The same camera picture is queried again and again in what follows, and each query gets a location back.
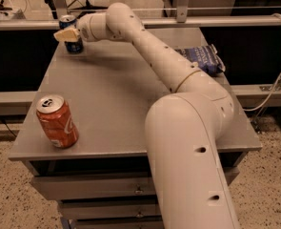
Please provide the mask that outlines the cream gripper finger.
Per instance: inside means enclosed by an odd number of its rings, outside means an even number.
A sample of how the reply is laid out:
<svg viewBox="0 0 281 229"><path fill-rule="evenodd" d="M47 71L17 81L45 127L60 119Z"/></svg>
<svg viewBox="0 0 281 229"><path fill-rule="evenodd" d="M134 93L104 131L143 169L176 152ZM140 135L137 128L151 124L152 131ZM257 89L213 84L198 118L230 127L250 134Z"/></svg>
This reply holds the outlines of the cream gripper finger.
<svg viewBox="0 0 281 229"><path fill-rule="evenodd" d="M59 42L77 42L80 39L79 31L74 27L57 31L53 36Z"/></svg>

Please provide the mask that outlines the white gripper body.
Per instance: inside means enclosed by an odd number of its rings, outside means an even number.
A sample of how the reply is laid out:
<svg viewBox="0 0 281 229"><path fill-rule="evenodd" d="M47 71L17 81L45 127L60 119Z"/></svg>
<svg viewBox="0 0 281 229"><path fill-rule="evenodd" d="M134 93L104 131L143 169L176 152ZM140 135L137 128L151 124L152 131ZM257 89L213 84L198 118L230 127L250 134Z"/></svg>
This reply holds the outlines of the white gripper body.
<svg viewBox="0 0 281 229"><path fill-rule="evenodd" d="M83 40L87 42L98 41L98 37L94 34L97 22L97 16L93 13L82 16L77 22L77 29Z"/></svg>

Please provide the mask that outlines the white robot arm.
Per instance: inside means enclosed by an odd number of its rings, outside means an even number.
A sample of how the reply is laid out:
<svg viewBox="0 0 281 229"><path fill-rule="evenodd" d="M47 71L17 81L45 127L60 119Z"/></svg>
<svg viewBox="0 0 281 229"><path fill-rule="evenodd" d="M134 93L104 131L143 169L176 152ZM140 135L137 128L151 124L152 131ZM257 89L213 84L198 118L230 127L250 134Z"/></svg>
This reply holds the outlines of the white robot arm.
<svg viewBox="0 0 281 229"><path fill-rule="evenodd" d="M147 154L165 229L240 229L216 148L230 127L229 92L147 31L129 6L114 3L55 33L59 41L123 39L169 90L150 108Z"/></svg>

